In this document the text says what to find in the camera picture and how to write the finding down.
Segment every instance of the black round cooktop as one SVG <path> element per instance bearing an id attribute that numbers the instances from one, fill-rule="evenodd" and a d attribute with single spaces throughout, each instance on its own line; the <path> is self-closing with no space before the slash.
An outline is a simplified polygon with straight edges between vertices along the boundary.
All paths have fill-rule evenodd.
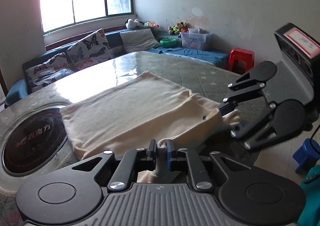
<path id="1" fill-rule="evenodd" d="M 40 111 L 12 132 L 3 150 L 3 166 L 9 174 L 30 174 L 60 150 L 67 134 L 59 110 L 51 108 Z"/>

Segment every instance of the window frame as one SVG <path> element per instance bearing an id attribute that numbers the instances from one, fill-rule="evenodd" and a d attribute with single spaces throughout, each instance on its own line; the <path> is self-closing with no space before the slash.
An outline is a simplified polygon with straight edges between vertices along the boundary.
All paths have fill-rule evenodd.
<path id="1" fill-rule="evenodd" d="M 73 11 L 73 21 L 74 21 L 74 22 L 73 22 L 72 24 L 68 24 L 68 25 L 61 26 L 61 27 L 58 27 L 58 28 L 55 28 L 55 29 L 51 29 L 51 30 L 48 30 L 48 31 L 46 31 L 46 32 L 43 31 L 42 17 L 41 17 L 41 10 L 40 10 L 40 19 L 41 19 L 42 33 L 45 35 L 45 34 L 49 34 L 49 33 L 51 33 L 51 32 L 54 32 L 54 31 L 57 31 L 57 30 L 60 30 L 60 29 L 63 29 L 63 28 L 72 27 L 72 26 L 74 26 L 74 25 L 81 24 L 81 23 L 86 23 L 86 22 L 91 22 L 91 21 L 101 20 L 101 19 L 108 19 L 108 18 L 110 18 L 110 17 L 126 16 L 126 15 L 133 15 L 133 14 L 134 14 L 133 0 L 130 0 L 131 12 L 127 12 L 127 13 L 120 13 L 120 14 L 109 15 L 109 14 L 108 14 L 108 2 L 107 2 L 107 0 L 104 0 L 104 5 L 105 5 L 105 11 L 106 11 L 106 16 L 105 16 L 105 17 L 93 18 L 93 19 L 88 19 L 88 20 L 83 20 L 83 21 L 76 22 L 76 20 L 75 20 L 74 5 L 73 5 L 73 0 L 72 0 L 72 11 Z"/>

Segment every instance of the clear plastic bin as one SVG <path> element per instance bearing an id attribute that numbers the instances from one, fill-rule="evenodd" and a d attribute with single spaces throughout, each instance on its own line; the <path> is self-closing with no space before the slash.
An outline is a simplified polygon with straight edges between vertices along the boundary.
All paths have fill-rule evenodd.
<path id="1" fill-rule="evenodd" d="M 212 33 L 197 34 L 181 32 L 182 47 L 197 50 L 211 48 Z"/>
<path id="2" fill-rule="evenodd" d="M 188 29 L 189 33 L 200 33 L 200 29 Z"/>

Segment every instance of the blue plastic stool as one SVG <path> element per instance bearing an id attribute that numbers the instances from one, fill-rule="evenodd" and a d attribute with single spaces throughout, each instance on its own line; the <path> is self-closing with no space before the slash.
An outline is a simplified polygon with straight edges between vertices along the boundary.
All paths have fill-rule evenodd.
<path id="1" fill-rule="evenodd" d="M 300 169 L 309 172 L 320 159 L 320 146 L 313 139 L 305 139 L 302 146 L 292 155 L 292 157 L 299 164 L 295 170 L 296 173 Z"/>

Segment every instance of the sofa armrest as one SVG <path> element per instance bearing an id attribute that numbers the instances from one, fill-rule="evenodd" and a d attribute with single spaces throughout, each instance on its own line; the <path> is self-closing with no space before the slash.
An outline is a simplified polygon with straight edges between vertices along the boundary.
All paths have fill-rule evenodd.
<path id="1" fill-rule="evenodd" d="M 4 107 L 7 108 L 27 96 L 28 86 L 26 79 L 21 78 L 16 80 L 5 98 Z"/>

